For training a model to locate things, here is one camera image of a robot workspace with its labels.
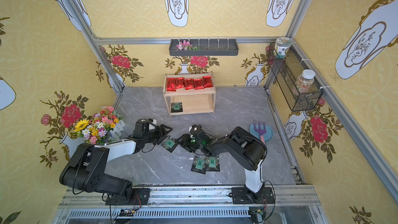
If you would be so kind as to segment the green tea bag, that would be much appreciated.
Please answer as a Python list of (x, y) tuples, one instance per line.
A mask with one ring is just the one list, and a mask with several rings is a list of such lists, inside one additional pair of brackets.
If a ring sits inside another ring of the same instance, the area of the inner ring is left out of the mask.
[(194, 156), (191, 171), (200, 174), (206, 174), (206, 163), (204, 156)]
[(178, 142), (172, 137), (167, 136), (160, 144), (164, 149), (172, 153), (175, 148), (178, 146)]
[(220, 157), (206, 157), (205, 158), (206, 172), (220, 172)]
[(183, 112), (183, 106), (181, 102), (171, 103), (171, 113), (181, 113)]

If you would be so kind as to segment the wooden two-tier shelf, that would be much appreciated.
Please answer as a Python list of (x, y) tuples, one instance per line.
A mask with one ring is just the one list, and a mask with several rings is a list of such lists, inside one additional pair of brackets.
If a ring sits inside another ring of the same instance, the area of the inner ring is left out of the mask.
[[(180, 88), (177, 89), (176, 91), (167, 91), (167, 79), (169, 78), (184, 77), (186, 79), (199, 79), (202, 78), (203, 76), (210, 76), (213, 87), (198, 89), (198, 90), (196, 89), (185, 90), (184, 88)], [(166, 74), (164, 77), (163, 96), (170, 116), (214, 113), (216, 88), (215, 88), (213, 72), (204, 73), (204, 74), (185, 74), (181, 76)], [(181, 103), (182, 111), (173, 112), (172, 111), (173, 103)]]

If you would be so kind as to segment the red tea bag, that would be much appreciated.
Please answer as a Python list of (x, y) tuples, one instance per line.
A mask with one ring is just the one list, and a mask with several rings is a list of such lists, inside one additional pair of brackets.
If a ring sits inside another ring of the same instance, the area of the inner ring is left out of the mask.
[(176, 85), (176, 89), (185, 88), (185, 78), (184, 77), (176, 78), (175, 85)]
[(186, 90), (191, 90), (195, 88), (194, 85), (194, 79), (193, 78), (187, 78), (184, 80), (184, 87)]
[(212, 82), (212, 76), (211, 75), (203, 76), (202, 80), (203, 80), (204, 88), (212, 88), (213, 87), (213, 82)]
[(166, 90), (170, 92), (176, 91), (176, 78), (167, 78), (166, 79)]
[(194, 88), (195, 88), (195, 90), (204, 89), (203, 78), (194, 79), (193, 82), (194, 82)]

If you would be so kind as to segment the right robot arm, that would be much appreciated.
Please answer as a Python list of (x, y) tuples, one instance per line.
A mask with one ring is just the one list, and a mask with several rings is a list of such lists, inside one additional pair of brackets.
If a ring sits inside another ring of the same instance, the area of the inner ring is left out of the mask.
[(177, 143), (186, 151), (194, 153), (198, 149), (206, 157), (216, 157), (229, 153), (245, 169), (245, 186), (253, 194), (263, 188), (261, 167), (267, 155), (267, 147), (245, 129), (236, 127), (229, 134), (217, 138), (206, 133), (201, 125), (193, 125), (189, 133), (182, 135)]

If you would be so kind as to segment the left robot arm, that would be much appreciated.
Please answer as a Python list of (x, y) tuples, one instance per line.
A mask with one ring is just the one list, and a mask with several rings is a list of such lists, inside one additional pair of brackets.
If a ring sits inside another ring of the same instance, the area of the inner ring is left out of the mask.
[(132, 182), (105, 173), (107, 162), (140, 152), (146, 144), (160, 145), (173, 128), (156, 125), (153, 119), (139, 119), (133, 134), (107, 145), (82, 143), (62, 171), (59, 182), (83, 192), (99, 192), (130, 201)]

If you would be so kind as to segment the artificial flower bouquet in vase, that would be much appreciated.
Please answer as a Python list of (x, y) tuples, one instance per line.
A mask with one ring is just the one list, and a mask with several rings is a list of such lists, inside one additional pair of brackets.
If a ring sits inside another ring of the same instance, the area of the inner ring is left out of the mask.
[(125, 122), (111, 106), (103, 106), (91, 118), (78, 121), (73, 134), (92, 145), (109, 145), (121, 140)]

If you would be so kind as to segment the small circuit board left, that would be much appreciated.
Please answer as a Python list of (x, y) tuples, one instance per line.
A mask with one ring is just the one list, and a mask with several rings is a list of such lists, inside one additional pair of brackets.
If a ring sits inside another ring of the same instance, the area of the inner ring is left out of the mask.
[(133, 217), (135, 213), (134, 209), (121, 209), (119, 217)]

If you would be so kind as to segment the small circuit board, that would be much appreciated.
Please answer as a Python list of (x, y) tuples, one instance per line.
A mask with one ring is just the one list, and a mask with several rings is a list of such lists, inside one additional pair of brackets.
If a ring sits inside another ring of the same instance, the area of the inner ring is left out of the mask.
[(250, 214), (250, 220), (253, 224), (263, 224), (263, 212), (258, 209), (256, 211), (249, 211)]
[(134, 209), (121, 209), (119, 217), (133, 217), (135, 213)]

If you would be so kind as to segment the small pink flowers in tray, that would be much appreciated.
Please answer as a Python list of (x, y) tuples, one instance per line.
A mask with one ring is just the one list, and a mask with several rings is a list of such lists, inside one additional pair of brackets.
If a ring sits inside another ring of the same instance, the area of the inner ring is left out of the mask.
[(179, 41), (176, 45), (177, 50), (199, 50), (198, 46), (192, 45), (189, 41), (183, 40)]

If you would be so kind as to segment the small circuit board right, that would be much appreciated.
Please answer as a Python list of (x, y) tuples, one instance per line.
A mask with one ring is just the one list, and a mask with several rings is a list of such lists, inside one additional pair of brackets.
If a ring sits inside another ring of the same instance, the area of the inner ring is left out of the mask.
[(249, 211), (250, 214), (250, 220), (253, 224), (263, 224), (263, 212), (258, 209), (256, 211)]

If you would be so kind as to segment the clear jar white lid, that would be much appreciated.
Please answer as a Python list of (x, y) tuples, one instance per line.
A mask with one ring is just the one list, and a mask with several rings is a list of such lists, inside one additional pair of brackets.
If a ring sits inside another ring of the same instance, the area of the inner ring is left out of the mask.
[(295, 82), (294, 93), (296, 95), (309, 92), (315, 81), (316, 73), (313, 70), (305, 69)]

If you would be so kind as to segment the jar with patterned lid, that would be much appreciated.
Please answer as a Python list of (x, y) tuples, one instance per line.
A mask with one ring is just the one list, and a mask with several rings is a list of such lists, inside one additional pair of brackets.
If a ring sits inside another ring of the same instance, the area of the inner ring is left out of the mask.
[(289, 37), (279, 37), (274, 44), (274, 56), (284, 58), (290, 50), (292, 39)]

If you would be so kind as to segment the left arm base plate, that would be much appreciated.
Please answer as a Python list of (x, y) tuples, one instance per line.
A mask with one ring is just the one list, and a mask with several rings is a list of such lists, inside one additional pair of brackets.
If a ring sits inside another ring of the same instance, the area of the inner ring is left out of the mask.
[(150, 196), (149, 188), (128, 188), (121, 196), (107, 196), (106, 205), (147, 205)]

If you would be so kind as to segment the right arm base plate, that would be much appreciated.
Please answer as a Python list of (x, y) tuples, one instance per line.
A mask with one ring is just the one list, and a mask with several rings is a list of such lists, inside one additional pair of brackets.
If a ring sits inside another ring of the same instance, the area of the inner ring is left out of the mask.
[(247, 187), (231, 188), (229, 197), (233, 204), (274, 204), (275, 194), (272, 187), (262, 187), (259, 192), (253, 193)]

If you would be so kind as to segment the grey wall tray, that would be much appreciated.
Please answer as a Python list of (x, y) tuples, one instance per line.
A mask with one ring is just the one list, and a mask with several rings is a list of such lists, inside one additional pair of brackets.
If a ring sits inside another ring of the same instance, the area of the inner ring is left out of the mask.
[[(177, 50), (179, 41), (189, 41), (199, 50)], [(237, 56), (239, 46), (234, 38), (179, 38), (171, 39), (169, 53), (171, 56)]]

